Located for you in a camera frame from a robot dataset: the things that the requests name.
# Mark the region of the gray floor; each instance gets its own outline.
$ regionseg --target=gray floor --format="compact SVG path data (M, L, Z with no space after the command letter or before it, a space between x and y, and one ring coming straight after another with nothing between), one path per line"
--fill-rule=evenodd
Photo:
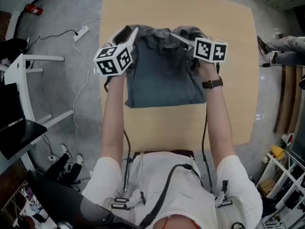
M257 35L264 40L274 40L274 33L277 31L284 34L290 33L288 20L284 13L279 13L255 0L232 1L252 9ZM40 0L37 6L44 9L43 14L41 16L25 14L18 36L21 38L30 36L34 41L39 35L41 37L56 35L69 29L78 31L84 22L100 16L101 4L102 0ZM92 63L98 49L99 21L91 22L88 26L89 33L76 43L76 47L84 51ZM32 46L29 53L65 56L65 61L60 63L35 62L34 68L44 67L45 72L28 75L30 99L35 117L39 119L49 113L59 115L71 109L77 93L86 82L89 67L84 55L73 48L73 32L61 37L38 41ZM260 63L266 61L260 54L259 57ZM236 147L237 154L249 176L255 179L259 178L263 169L262 157L278 140L278 137L273 134L273 127L280 95L280 67L260 68L257 80L259 81L259 96L251 139L248 144ZM93 70L90 72L89 84L76 102L75 113L79 129L77 139L71 149L73 156L71 163L75 162L77 153L82 153L96 161L100 153L102 121L99 77L93 73ZM61 143L65 143L67 146L72 144L75 129L73 117L70 116L47 132L46 135L55 154L61 155ZM40 141L39 144L45 152L49 152L43 141ZM46 170L51 164L40 145L34 147L32 153L38 166L42 170ZM212 176L215 177L210 152L207 153L207 157ZM206 169L200 153L196 153L196 161L203 174L203 181L207 184ZM89 170L93 166L94 163L86 158L79 178L89 177ZM83 181L81 188L84 188L87 182L87 180Z

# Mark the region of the wristwatch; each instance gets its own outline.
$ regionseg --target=wristwatch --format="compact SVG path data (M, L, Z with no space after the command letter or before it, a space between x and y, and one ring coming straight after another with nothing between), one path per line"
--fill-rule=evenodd
M206 88L212 89L213 87L223 86L223 85L224 85L224 83L220 76L219 76L218 80L202 82L202 87L204 89L206 89Z

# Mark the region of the power strip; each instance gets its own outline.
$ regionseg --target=power strip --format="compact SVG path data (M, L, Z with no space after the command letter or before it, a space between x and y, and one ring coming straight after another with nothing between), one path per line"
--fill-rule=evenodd
M87 25L81 28L81 30L78 32L78 35L73 36L75 42L77 42L80 38L84 36L89 31L89 28Z
M56 157L54 157L54 156L48 156L48 159L50 160L50 162L52 163L55 163L55 161L56 161Z

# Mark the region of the gray pants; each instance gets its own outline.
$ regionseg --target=gray pants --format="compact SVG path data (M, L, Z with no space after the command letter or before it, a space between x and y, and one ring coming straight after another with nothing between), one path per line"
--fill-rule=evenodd
M296 66L305 65L305 38L287 36L275 42L268 42L266 49L272 51L288 51L279 53L275 58L276 64Z

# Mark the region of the cardboard box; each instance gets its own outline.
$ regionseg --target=cardboard box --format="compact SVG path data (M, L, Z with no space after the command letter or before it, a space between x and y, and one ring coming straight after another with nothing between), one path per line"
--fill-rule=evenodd
M265 197L273 189L274 186L275 186L275 181L273 181L272 178L267 178L265 181L262 181L259 184L259 188L263 192Z

